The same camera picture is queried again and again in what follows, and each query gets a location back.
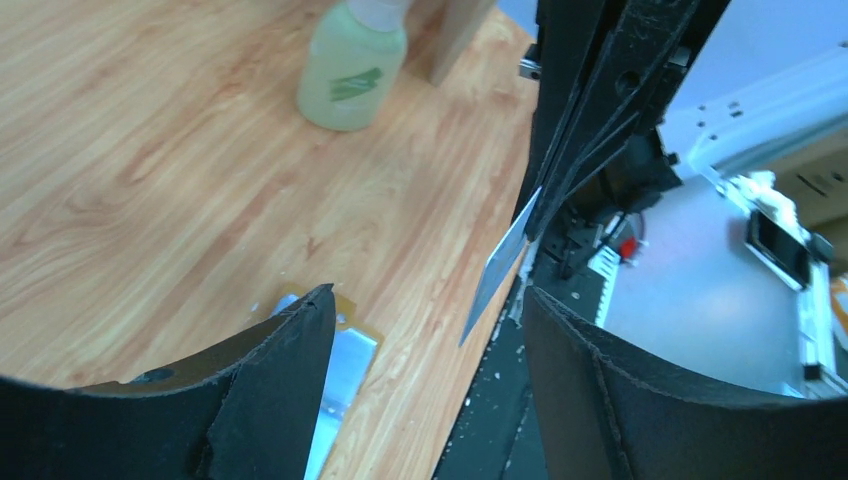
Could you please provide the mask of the yellow leather card holder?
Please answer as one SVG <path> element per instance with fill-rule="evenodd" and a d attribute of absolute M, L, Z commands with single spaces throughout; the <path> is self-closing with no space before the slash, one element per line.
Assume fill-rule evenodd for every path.
<path fill-rule="evenodd" d="M 356 304 L 335 295 L 336 330 L 304 477 L 321 477 L 346 413 L 363 386 L 384 336 L 360 321 Z"/>

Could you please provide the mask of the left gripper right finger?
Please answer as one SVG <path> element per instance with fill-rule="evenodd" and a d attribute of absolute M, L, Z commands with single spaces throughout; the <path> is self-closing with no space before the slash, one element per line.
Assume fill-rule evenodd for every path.
<path fill-rule="evenodd" d="M 843 479 L 847 401 L 720 381 L 525 292 L 523 328 L 552 479 Z"/>

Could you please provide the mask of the silver grey card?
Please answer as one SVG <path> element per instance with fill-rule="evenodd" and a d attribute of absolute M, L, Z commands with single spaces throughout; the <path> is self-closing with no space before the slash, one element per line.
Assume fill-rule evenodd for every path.
<path fill-rule="evenodd" d="M 514 266 L 527 243 L 526 224 L 542 191 L 538 187 L 517 217 L 512 221 L 494 250 L 489 255 L 482 270 L 471 308 L 463 327 L 458 345 L 462 347 L 468 336 L 480 320 L 480 317 L 502 285 L 507 274 Z"/>

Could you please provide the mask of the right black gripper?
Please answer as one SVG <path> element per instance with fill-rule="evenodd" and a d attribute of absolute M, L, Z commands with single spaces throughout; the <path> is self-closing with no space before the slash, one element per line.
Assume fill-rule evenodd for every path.
<path fill-rule="evenodd" d="M 526 236 L 543 245 L 640 213 L 681 185 L 657 127 L 728 4 L 536 4 L 522 66 L 539 90 L 513 219 L 533 200 Z M 538 279 L 574 277 L 608 242 L 555 248 Z"/>

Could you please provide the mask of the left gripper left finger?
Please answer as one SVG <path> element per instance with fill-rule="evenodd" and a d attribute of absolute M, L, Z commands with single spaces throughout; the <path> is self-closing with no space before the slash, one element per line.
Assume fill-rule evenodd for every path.
<path fill-rule="evenodd" d="M 128 383 L 1 380 L 5 479 L 300 479 L 336 324 L 320 285 Z"/>

